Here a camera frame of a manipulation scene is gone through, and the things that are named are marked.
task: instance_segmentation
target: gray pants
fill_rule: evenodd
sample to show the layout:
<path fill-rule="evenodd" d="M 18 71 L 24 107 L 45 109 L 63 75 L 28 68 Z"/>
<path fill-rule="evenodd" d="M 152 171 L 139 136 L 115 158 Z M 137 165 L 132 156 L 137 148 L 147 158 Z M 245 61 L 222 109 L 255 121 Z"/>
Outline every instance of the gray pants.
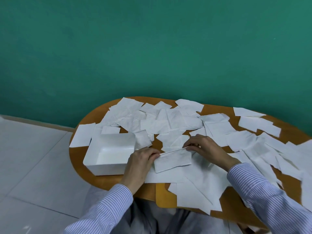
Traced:
<path fill-rule="evenodd" d="M 106 195 L 91 186 L 85 199 L 83 215 Z M 155 202 L 136 198 L 113 234 L 229 234 L 228 221 L 185 209 L 162 209 Z"/>

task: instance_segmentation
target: striped sleeve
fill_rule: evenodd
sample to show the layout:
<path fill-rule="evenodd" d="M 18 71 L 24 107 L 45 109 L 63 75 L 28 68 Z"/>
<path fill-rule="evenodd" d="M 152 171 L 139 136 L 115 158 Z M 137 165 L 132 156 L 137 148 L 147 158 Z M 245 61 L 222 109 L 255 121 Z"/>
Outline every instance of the striped sleeve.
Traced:
<path fill-rule="evenodd" d="M 86 215 L 65 228 L 64 233 L 110 233 L 132 202 L 133 196 L 130 190 L 124 185 L 116 184 Z"/>
<path fill-rule="evenodd" d="M 228 180 L 272 233 L 312 233 L 312 213 L 270 184 L 250 164 L 233 166 L 228 172 Z"/>

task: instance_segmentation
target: floor tile grout line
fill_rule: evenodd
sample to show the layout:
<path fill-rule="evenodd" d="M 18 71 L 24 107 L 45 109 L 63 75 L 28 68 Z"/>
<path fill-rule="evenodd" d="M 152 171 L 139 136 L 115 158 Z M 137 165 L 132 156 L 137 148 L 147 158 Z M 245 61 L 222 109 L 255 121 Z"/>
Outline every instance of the floor tile grout line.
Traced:
<path fill-rule="evenodd" d="M 41 205 L 38 205 L 38 204 L 34 204 L 34 203 L 31 203 L 31 202 L 29 202 L 29 201 L 25 201 L 25 200 L 19 199 L 19 198 L 14 197 L 14 196 L 10 196 L 10 195 L 7 195 L 7 196 L 10 197 L 10 198 L 12 198 L 12 199 L 15 199 L 15 200 L 18 200 L 18 201 L 27 203 L 27 204 L 32 204 L 32 205 L 35 205 L 35 206 L 40 207 L 40 208 L 44 208 L 44 209 L 47 209 L 47 210 L 51 210 L 51 211 L 54 211 L 54 212 L 57 212 L 57 213 L 61 213 L 61 214 L 64 214 L 64 215 L 67 215 L 67 216 L 70 216 L 70 217 L 74 217 L 74 218 L 79 219 L 78 217 L 72 216 L 72 215 L 70 215 L 70 214 L 66 214 L 66 213 L 63 213 L 63 212 L 60 212 L 60 211 L 56 211 L 56 210 L 54 210 L 54 209 L 50 209 L 50 208 L 47 208 L 47 207 L 44 207 L 44 206 L 41 206 Z"/>
<path fill-rule="evenodd" d="M 28 171 L 28 173 L 26 173 L 25 176 L 23 176 L 22 179 L 19 180 L 19 182 L 12 188 L 10 189 L 10 191 L 7 193 L 7 195 L 9 195 L 9 193 L 34 169 L 35 166 L 37 166 L 38 163 L 40 163 L 40 161 L 57 145 L 57 143 L 59 143 L 61 141 L 61 139 L 67 134 L 68 132 L 66 132 L 57 142 L 56 144 Z"/>

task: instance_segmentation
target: person's left hand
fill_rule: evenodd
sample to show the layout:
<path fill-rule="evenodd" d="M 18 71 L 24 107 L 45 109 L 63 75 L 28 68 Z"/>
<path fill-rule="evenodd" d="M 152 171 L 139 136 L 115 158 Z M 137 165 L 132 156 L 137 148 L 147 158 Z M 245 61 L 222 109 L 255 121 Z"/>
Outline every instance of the person's left hand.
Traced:
<path fill-rule="evenodd" d="M 134 195 L 143 185 L 146 175 L 149 172 L 153 162 L 160 155 L 157 149 L 145 147 L 132 153 L 128 159 L 124 176 L 119 182 L 126 186 Z"/>

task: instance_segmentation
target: white box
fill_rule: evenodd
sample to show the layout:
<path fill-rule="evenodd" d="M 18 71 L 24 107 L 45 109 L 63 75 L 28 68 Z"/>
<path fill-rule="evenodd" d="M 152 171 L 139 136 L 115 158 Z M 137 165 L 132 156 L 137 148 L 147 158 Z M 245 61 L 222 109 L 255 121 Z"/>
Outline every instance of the white box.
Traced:
<path fill-rule="evenodd" d="M 121 175 L 135 150 L 135 134 L 100 134 L 92 137 L 83 164 L 96 176 Z"/>

